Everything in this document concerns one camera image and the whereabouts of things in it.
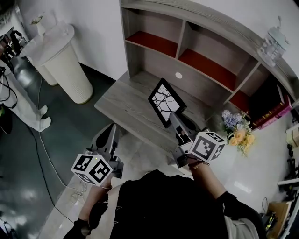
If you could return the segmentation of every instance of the red shelf panel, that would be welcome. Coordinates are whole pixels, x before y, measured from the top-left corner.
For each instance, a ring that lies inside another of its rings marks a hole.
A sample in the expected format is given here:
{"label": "red shelf panel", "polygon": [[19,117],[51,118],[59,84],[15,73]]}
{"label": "red shelf panel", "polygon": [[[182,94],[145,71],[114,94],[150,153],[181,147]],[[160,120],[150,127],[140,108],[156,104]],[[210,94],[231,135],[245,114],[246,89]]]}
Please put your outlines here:
{"label": "red shelf panel", "polygon": [[179,60],[208,75],[231,91],[234,91],[236,75],[205,56],[186,49],[179,57]]}
{"label": "red shelf panel", "polygon": [[242,91],[238,91],[229,101],[244,112],[249,110],[249,96]]}
{"label": "red shelf panel", "polygon": [[126,40],[159,51],[173,58],[176,57],[178,44],[165,38],[139,31]]}

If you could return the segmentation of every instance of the bookshelf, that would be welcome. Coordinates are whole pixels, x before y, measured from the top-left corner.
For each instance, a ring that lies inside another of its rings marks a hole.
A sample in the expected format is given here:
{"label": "bookshelf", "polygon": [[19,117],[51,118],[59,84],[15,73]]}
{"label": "bookshelf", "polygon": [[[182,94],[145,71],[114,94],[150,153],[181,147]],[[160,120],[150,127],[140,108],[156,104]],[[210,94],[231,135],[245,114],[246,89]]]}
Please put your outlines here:
{"label": "bookshelf", "polygon": [[[200,13],[160,2],[122,0],[130,78],[140,72],[165,78],[205,105],[200,114],[205,121],[228,104],[246,112],[250,97],[270,74],[296,100],[290,77],[265,65],[247,39]],[[183,78],[177,79],[176,72]]]}

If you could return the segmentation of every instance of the black picture frame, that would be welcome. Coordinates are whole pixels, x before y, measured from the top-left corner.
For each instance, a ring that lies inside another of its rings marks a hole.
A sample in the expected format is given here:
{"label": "black picture frame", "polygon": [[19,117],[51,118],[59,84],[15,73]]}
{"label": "black picture frame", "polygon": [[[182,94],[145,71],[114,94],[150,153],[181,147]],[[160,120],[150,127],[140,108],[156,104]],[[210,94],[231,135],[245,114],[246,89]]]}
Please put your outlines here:
{"label": "black picture frame", "polygon": [[149,102],[150,102],[151,106],[154,108],[156,114],[158,115],[158,117],[161,120],[164,127],[167,128],[171,124],[170,120],[164,119],[164,117],[162,116],[162,114],[160,113],[160,111],[156,107],[156,104],[153,101],[153,97],[157,93],[157,91],[159,90],[161,85],[165,86],[166,90],[170,93],[170,95],[174,98],[174,100],[179,105],[179,108],[175,111],[175,113],[177,115],[181,114],[187,108],[187,106],[185,105],[183,100],[178,96],[178,94],[175,92],[175,90],[170,86],[170,84],[164,78],[161,78],[161,80],[159,81],[159,83],[157,84],[157,86],[154,88],[153,92],[149,96]]}

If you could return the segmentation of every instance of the bracelet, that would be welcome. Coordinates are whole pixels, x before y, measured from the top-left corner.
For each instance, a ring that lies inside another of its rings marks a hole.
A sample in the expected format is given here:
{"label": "bracelet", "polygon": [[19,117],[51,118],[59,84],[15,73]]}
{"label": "bracelet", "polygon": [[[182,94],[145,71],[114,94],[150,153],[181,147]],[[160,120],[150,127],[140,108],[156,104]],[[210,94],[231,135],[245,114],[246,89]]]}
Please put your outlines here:
{"label": "bracelet", "polygon": [[202,163],[203,163],[203,164],[206,164],[206,165],[208,165],[208,166],[210,166],[210,164],[207,163],[207,162],[205,162],[205,161],[197,160],[197,162],[189,164],[189,169],[190,169],[190,170],[191,170],[191,169],[197,169],[197,168],[199,167],[199,165],[202,164]]}
{"label": "bracelet", "polygon": [[106,189],[106,190],[110,190],[110,189],[112,189],[112,185],[110,185],[110,187],[109,188],[106,188],[106,187],[102,187],[102,186],[99,186],[100,188],[102,188],[102,189]]}

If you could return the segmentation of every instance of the white shoe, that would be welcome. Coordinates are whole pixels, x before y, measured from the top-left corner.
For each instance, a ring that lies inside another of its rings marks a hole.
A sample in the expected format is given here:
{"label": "white shoe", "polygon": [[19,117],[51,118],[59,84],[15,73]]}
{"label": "white shoe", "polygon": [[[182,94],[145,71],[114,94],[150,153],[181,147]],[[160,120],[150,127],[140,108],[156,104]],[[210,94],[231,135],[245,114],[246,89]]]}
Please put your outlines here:
{"label": "white shoe", "polygon": [[43,115],[46,114],[46,112],[48,111],[48,107],[46,105],[44,105],[39,111],[38,114],[42,117]]}
{"label": "white shoe", "polygon": [[39,132],[42,132],[44,129],[48,128],[51,124],[51,118],[45,118],[41,119],[40,121],[40,129],[38,130]]}

